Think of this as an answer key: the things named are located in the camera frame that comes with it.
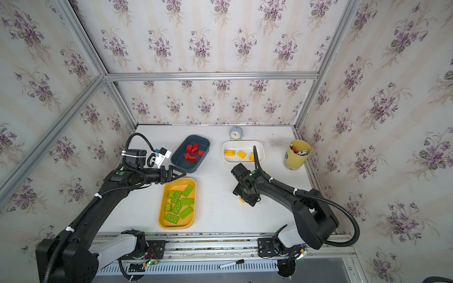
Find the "green lego brick top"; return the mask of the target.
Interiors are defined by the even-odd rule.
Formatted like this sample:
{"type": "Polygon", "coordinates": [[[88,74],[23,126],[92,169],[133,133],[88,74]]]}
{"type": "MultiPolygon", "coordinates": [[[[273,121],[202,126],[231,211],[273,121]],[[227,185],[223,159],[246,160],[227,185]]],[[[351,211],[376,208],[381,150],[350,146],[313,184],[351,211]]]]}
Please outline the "green lego brick top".
{"type": "Polygon", "coordinates": [[[184,198],[184,199],[181,199],[180,201],[183,206],[191,206],[191,205],[195,204],[194,198],[184,198]]]}

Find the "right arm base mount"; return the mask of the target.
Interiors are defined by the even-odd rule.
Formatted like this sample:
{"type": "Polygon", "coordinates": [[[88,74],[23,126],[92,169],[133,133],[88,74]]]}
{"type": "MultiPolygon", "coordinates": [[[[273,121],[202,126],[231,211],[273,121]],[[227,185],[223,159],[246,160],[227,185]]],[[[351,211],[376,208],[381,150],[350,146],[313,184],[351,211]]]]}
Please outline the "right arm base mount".
{"type": "Polygon", "coordinates": [[[260,258],[269,259],[272,257],[280,257],[283,256],[281,251],[281,246],[274,237],[267,237],[267,238],[258,238],[257,239],[258,245],[258,256],[260,258]]]}

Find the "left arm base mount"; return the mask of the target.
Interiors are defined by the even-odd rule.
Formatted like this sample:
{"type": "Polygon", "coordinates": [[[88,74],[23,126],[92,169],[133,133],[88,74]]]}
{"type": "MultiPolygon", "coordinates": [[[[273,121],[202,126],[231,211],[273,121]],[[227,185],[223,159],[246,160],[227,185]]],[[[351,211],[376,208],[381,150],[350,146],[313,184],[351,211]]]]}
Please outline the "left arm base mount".
{"type": "Polygon", "coordinates": [[[122,257],[122,260],[142,260],[148,261],[150,259],[161,260],[165,252],[165,240],[146,241],[145,250],[143,252],[133,252],[122,257]]]}

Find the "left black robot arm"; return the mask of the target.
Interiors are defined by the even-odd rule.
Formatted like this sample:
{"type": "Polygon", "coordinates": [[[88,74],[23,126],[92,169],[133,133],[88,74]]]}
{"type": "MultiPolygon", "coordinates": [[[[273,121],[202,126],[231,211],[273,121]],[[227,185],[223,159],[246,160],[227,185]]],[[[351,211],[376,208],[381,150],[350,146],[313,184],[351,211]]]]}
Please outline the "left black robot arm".
{"type": "Polygon", "coordinates": [[[42,283],[90,283],[98,270],[118,258],[144,253],[147,244],[144,232],[128,230],[121,234],[114,246],[112,256],[92,252],[93,239],[110,213],[131,191],[145,189],[151,184],[171,183],[186,176],[186,172],[170,165],[162,165],[171,154],[165,148],[155,150],[131,149],[134,137],[145,136],[133,133],[122,150],[119,166],[103,181],[100,190],[64,230],[54,239],[42,240],[35,249],[39,280],[42,283]]]}

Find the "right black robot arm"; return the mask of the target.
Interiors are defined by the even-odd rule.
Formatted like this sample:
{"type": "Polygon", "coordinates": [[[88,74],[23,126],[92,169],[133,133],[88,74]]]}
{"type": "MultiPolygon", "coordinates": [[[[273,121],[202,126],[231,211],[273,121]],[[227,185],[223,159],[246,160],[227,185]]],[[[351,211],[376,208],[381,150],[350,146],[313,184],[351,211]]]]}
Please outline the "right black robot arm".
{"type": "Polygon", "coordinates": [[[283,226],[276,232],[273,236],[275,250],[282,251],[296,245],[307,245],[319,250],[324,244],[348,247],[357,243],[361,230],[357,220],[348,210],[336,202],[324,198],[316,189],[299,190],[271,177],[261,167],[256,147],[253,147],[253,154],[255,155],[253,171],[241,163],[235,165],[231,170],[231,174],[238,182],[233,194],[252,207],[264,195],[292,213],[295,225],[283,226]],[[339,227],[339,220],[332,211],[333,208],[343,213],[353,226],[353,235],[345,242],[335,242],[329,239],[339,227]]]}

